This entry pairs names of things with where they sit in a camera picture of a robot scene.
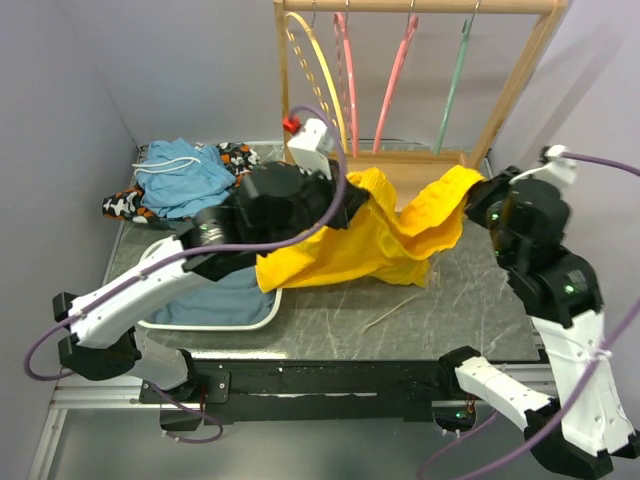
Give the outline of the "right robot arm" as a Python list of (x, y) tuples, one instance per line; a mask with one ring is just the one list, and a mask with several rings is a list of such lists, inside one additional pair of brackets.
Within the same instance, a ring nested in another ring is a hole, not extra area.
[(601, 479), (613, 458), (639, 455), (639, 432), (617, 393), (604, 339), (604, 303), (596, 273), (562, 242), (570, 217), (562, 189), (576, 180), (572, 162), (525, 172), (510, 167), (474, 185), (465, 213), (489, 231), (498, 265), (539, 333), (554, 396), (532, 390), (465, 346), (443, 355), (437, 376), (449, 398), (470, 394), (537, 438), (531, 452), (545, 469)]

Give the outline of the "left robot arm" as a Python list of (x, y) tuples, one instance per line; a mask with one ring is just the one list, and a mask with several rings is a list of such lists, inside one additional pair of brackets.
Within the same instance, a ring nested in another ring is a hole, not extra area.
[(337, 196), (338, 165), (330, 166), (330, 175), (280, 162), (260, 167), (221, 204), (201, 210), (168, 237), (153, 257), (90, 294), (58, 294), (56, 320), (76, 319), (58, 343), (61, 365), (93, 381), (131, 374), (176, 401), (193, 398), (199, 377), (191, 354), (148, 339), (137, 323), (181, 294), (255, 265), (258, 256), (317, 225)]

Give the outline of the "yellow shorts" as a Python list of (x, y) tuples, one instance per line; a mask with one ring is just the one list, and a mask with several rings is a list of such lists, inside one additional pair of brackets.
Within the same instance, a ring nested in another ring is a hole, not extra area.
[(259, 288), (306, 288), (373, 277), (392, 285), (425, 285), (430, 257), (456, 246), (471, 188), (485, 180), (456, 165), (427, 185), (401, 213), (396, 190), (377, 168), (347, 175), (370, 194), (346, 229), (324, 227), (296, 245), (260, 257)]

